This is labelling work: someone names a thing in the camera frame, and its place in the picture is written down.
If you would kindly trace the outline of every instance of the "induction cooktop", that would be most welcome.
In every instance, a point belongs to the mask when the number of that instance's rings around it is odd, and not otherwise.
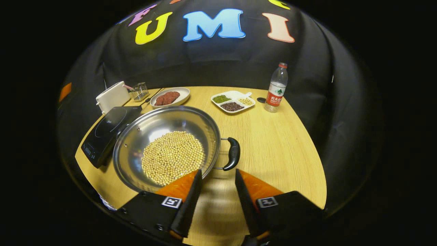
[[[114,107],[94,126],[81,146],[94,167],[108,164],[118,133],[137,119],[141,110],[141,106]]]

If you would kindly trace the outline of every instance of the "black fabric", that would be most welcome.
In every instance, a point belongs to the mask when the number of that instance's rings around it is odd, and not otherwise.
[[[204,11],[215,17],[221,9],[237,8],[243,39],[212,38],[184,42],[184,14]],[[135,29],[172,11],[165,31],[144,45],[135,44]],[[294,43],[268,38],[269,21],[262,13],[286,17]],[[380,145],[380,105],[359,61],[331,32],[308,15],[268,1],[159,2],[142,20],[133,16],[104,33],[77,60],[66,78],[72,92],[58,113],[58,140],[73,178],[82,177],[74,153],[82,137],[101,115],[95,97],[125,81],[146,82],[148,88],[175,86],[236,86],[268,89],[279,62],[288,64],[285,98],[313,139],[325,170],[326,211],[332,213],[357,191],[371,171]]]

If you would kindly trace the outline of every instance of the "black pot handle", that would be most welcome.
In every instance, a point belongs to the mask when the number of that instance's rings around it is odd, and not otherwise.
[[[215,169],[221,169],[223,171],[229,171],[237,166],[238,161],[240,160],[240,144],[235,138],[222,138],[222,140],[227,140],[231,144],[231,148],[229,148],[229,162],[224,167],[214,167]]]
[[[123,126],[121,126],[119,129],[118,129],[118,132],[117,132],[117,134],[115,135],[115,140],[117,140],[119,137],[120,137],[120,135],[121,135],[121,133],[127,128],[129,126],[129,124],[124,124]]]

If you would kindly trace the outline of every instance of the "wooden table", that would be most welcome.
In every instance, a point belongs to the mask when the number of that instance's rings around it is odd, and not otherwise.
[[[283,192],[297,190],[324,208],[326,180],[322,163],[308,132],[287,100],[282,100],[276,113],[267,112],[264,105],[257,101],[255,106],[230,115],[211,102],[212,95],[230,90],[244,94],[252,92],[251,97],[256,101],[258,97],[265,98],[267,91],[232,87],[187,88],[191,95],[184,105],[205,111],[217,123],[222,137],[233,137],[240,143],[241,157],[237,168]],[[149,90],[151,95],[156,91],[158,89]],[[131,100],[125,106],[141,103]],[[149,103],[142,107],[142,113],[153,110]],[[91,185],[109,204],[120,208],[137,194],[117,177],[112,159],[108,166],[97,169],[88,161],[80,146],[75,156],[77,163]],[[229,143],[223,141],[216,167],[227,163],[228,150]],[[249,231],[234,182],[235,169],[227,172],[212,169],[205,179],[184,243],[194,246],[241,245]]]

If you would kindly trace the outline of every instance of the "white toaster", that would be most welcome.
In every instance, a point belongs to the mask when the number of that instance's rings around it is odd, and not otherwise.
[[[124,84],[124,81],[118,82],[96,97],[96,105],[99,105],[102,114],[106,114],[114,107],[123,106],[129,101],[130,96],[128,90],[123,87]]]

